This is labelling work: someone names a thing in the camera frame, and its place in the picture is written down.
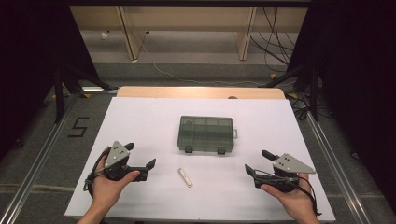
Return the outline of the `person's right hand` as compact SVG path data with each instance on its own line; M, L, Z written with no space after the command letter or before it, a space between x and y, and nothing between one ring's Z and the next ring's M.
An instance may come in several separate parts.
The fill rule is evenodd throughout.
M261 185L261 189L278 199L288 215L294 220L302 214L314 214L317 216L313 210L313 203L310 197L299 189L285 193L265 184Z

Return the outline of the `person's left hand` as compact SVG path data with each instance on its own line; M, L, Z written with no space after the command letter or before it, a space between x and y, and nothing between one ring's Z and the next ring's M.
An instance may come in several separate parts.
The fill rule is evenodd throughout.
M139 175L139 171L132 171L119 181L112 181L103 175L98 175L92 184L93 199L91 208L106 213L118 201L123 189Z

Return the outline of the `light wooden table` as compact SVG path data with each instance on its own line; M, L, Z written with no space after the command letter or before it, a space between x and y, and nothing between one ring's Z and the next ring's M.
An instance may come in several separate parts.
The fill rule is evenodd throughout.
M236 87L124 86L118 90L117 96L138 98L285 99L285 94L281 89Z

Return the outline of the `white table sheet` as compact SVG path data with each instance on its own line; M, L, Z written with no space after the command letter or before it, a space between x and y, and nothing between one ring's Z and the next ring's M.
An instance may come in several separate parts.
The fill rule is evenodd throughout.
M186 154L177 147L182 116L228 117L237 131L231 153ZM287 100L171 99L115 97L82 175L114 141L134 143L129 163L155 167L144 182L129 184L109 217L146 221L276 222L289 216L271 195L255 187L245 165L272 172L262 156L289 153L311 165L312 159ZM189 188L177 169L193 183Z

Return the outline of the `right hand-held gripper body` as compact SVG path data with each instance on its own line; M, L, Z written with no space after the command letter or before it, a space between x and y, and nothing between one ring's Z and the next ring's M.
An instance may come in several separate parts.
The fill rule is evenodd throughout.
M314 174L316 170L288 153L272 161L274 173L272 185L280 191L293 191L299 185L299 174Z

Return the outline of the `smoky clear plastic compartment box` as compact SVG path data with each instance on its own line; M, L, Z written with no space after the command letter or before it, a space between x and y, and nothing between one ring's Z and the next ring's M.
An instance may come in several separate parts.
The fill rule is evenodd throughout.
M185 153L194 151L231 153L234 148L233 119L224 117L182 116L177 146Z

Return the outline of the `dark curtain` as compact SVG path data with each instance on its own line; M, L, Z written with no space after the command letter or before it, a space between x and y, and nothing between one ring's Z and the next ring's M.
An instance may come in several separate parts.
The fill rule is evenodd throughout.
M50 91L54 74L75 88L98 74L68 5L0 0L0 160Z
M310 0L289 68L316 72L332 112L396 214L396 0Z

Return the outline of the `aluminium floor rail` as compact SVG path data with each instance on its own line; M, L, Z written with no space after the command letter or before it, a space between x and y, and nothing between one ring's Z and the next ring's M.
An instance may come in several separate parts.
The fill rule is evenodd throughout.
M78 94L72 94L67 100L64 113L57 119L53 127L50 130L49 136L47 137L44 145L40 149L38 155L36 156L29 172L19 184L16 193L14 194L11 202L8 204L5 213L0 218L0 224L14 224L19 213L21 212L29 193L39 177L41 170L43 169L51 151L60 136L60 132L64 128L66 118L68 117L70 111L76 104L78 100Z
M356 223L372 224L370 218L368 217L368 214L363 207L361 199L354 190L351 182L347 177L347 174L343 170L340 161L337 159L335 153L333 152L332 146L330 145L330 142L326 137L325 133L323 132L319 122L315 120L314 116L310 112L307 113L307 120Z

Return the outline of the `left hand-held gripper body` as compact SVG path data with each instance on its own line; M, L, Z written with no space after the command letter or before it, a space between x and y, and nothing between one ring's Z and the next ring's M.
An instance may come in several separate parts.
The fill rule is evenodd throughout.
M109 150L105 160L105 176L112 181L119 181L134 169L127 162L130 156L130 149L115 141Z

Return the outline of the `beige wooden desk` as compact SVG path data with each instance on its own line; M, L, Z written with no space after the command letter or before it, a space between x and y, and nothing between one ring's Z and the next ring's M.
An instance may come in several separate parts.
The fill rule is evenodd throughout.
M298 33L305 7L129 7L71 6L79 29L123 32L130 60L136 60L147 31L233 32L239 59L248 56L253 33Z

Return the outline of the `black metal stand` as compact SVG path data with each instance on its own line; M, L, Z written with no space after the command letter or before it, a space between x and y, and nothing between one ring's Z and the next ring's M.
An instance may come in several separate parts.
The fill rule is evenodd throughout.
M294 84L294 89L296 91L303 91L309 88L308 109L315 121L318 121L318 74L313 66L304 64L298 65L268 84L259 85L259 88L273 88L291 77L297 77L296 83Z
M103 82L99 77L95 77L90 73L84 72L78 69L74 65L61 65L54 71L54 90L56 100L56 119L55 122L59 123L61 118L64 116L64 91L63 87L66 87L72 94L83 93L82 86L79 84L80 79L86 79L97 87L104 89L105 91L117 90L118 87L111 86Z

